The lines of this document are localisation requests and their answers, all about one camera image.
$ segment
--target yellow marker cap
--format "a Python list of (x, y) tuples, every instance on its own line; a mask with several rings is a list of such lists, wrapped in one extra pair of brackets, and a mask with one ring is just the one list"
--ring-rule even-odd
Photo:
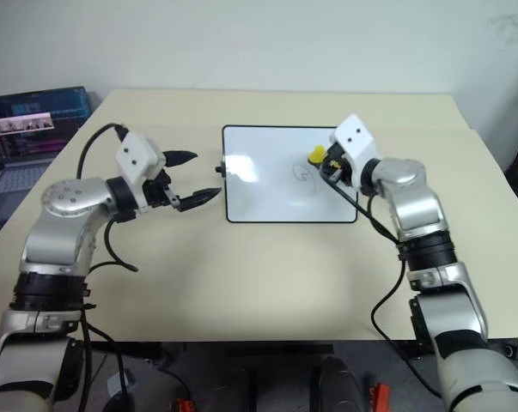
[(326, 149), (318, 145), (314, 148), (312, 153), (308, 155), (308, 161), (313, 165), (319, 165), (327, 156)]

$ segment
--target whiteboard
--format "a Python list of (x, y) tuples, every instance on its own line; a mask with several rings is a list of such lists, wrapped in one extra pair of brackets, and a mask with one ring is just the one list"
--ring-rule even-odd
[[(332, 127), (228, 125), (222, 129), (226, 217), (231, 222), (352, 223), (356, 209), (308, 163)], [(344, 187), (357, 200), (357, 191)]]

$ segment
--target laptop screen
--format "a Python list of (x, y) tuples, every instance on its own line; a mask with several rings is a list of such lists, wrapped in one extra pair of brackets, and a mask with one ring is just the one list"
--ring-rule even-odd
[(0, 152), (5, 159), (53, 157), (90, 114), (83, 87), (0, 96)]

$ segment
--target beige tabletop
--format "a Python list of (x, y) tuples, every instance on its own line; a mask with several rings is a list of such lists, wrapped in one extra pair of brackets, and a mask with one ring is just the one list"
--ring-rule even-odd
[[(518, 200), (446, 95), (114, 91), (1, 231), (0, 315), (40, 212), (40, 193), (75, 176), (83, 144), (103, 124), (122, 122), (165, 150), (199, 153), (169, 171), (172, 188), (184, 196), (223, 187), (214, 167), (225, 124), (337, 125), (351, 112), (371, 129), (382, 154), (426, 165), (491, 337), (518, 336)], [(101, 137), (83, 177), (118, 175), (118, 145), (112, 132)], [(382, 199), (374, 212), (390, 225)], [(100, 262), (107, 258), (101, 233), (97, 243)], [(369, 312), (399, 271), (393, 245), (363, 217), (354, 224), (234, 224), (226, 220), (223, 196), (185, 213), (155, 209), (115, 225), (112, 243), (140, 271), (94, 272), (89, 301), (98, 307), (89, 317), (118, 340), (376, 339)], [(379, 312), (393, 338), (413, 338), (411, 297), (404, 282)]]

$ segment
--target laptop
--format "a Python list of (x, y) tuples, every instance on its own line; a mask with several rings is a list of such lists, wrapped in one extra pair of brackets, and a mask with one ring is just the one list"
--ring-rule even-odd
[(83, 87), (0, 96), (0, 228), (90, 115)]

